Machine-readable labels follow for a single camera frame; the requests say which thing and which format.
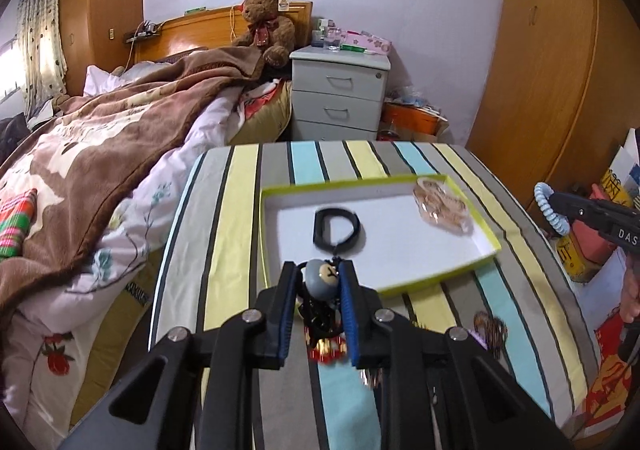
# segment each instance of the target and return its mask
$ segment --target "wooden wardrobe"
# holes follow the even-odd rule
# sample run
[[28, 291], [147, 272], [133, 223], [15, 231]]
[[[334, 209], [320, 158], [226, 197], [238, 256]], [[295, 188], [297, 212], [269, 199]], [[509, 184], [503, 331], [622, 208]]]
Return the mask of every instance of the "wooden wardrobe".
[[123, 36], [141, 21], [142, 0], [60, 0], [68, 94], [82, 94], [87, 66], [110, 72], [126, 65], [130, 46]]
[[589, 188], [640, 126], [639, 82], [640, 29], [622, 0], [504, 0], [467, 147], [541, 219], [535, 183]]

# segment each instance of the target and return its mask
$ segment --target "blue coiled cord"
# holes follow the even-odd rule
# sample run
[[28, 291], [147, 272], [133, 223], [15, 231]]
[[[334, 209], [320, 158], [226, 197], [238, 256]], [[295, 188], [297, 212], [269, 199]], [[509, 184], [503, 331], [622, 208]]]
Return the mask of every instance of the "blue coiled cord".
[[545, 219], [558, 232], [558, 235], [564, 237], [569, 234], [569, 220], [564, 215], [556, 214], [549, 204], [548, 199], [553, 192], [554, 190], [548, 184], [537, 183], [533, 189], [533, 197], [535, 197]]

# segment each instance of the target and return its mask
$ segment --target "tray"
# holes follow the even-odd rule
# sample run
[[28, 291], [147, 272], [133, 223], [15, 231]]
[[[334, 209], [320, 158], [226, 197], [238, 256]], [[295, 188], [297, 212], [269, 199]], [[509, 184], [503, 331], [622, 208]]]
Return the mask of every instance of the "tray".
[[[439, 282], [494, 256], [500, 242], [460, 188], [449, 176], [428, 177], [465, 199], [474, 222], [470, 235], [457, 235], [420, 217], [413, 195], [415, 175], [263, 189], [260, 246], [266, 285], [274, 284], [286, 260], [299, 264], [331, 257], [312, 240], [316, 210], [329, 206], [357, 214], [360, 239], [340, 256], [353, 261], [361, 285], [383, 294]], [[351, 233], [351, 224], [335, 218], [329, 229], [335, 244]]]

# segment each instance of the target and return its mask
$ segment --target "white nightstand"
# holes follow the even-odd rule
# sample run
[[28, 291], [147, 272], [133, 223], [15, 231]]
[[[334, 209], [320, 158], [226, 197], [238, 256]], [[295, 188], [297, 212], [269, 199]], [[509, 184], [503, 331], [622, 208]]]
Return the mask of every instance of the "white nightstand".
[[386, 56], [305, 47], [293, 61], [293, 140], [375, 140]]

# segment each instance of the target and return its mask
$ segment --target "teddy bear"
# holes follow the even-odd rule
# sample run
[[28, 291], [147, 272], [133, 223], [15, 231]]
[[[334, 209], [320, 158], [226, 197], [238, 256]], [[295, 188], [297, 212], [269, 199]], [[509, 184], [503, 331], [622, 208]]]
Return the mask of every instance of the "teddy bear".
[[249, 30], [232, 44], [259, 47], [267, 64], [284, 67], [296, 43], [296, 28], [291, 19], [278, 14], [278, 0], [244, 0], [242, 17]]

